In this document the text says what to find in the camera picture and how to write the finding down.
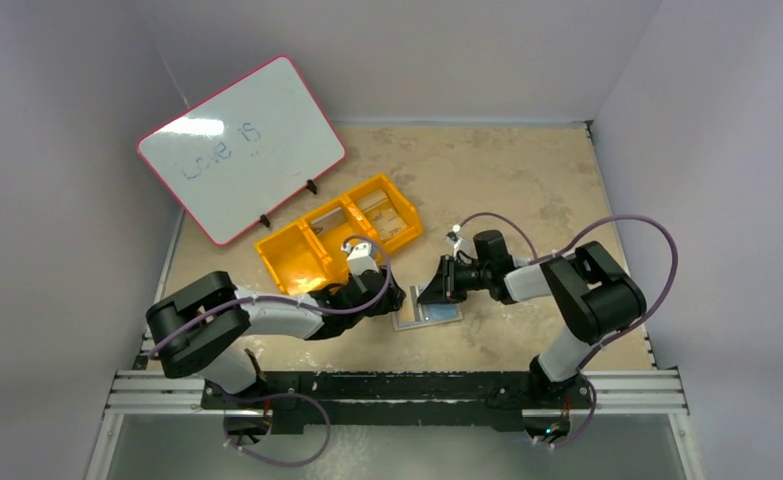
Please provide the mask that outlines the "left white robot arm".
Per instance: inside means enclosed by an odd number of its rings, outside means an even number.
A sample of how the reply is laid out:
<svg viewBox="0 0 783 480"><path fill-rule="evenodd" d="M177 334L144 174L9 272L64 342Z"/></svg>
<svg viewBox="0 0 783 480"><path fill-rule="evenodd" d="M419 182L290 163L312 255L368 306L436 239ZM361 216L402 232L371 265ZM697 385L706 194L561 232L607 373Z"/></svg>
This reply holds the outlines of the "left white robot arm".
<svg viewBox="0 0 783 480"><path fill-rule="evenodd" d="M252 335L306 341L341 336L362 319L396 312L407 295L386 267L350 275L298 296L241 288L214 271L153 304L145 313L158 360L168 378L200 375L230 394L261 378L255 356L238 345Z"/></svg>

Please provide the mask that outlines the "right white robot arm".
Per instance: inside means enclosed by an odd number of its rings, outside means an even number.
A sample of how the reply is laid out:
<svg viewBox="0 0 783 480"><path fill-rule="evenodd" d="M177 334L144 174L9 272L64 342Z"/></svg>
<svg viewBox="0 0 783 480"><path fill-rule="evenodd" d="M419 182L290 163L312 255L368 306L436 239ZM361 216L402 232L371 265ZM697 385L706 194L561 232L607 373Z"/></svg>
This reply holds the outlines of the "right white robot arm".
<svg viewBox="0 0 783 480"><path fill-rule="evenodd" d="M459 304L471 291L486 291L504 305L552 297L564 328L530 362L530 382L540 390L573 380L607 335L628 329L647 312L641 289L596 241L535 265L512 256L498 230L476 234L473 247L473 257L462 251L442 256L417 303Z"/></svg>

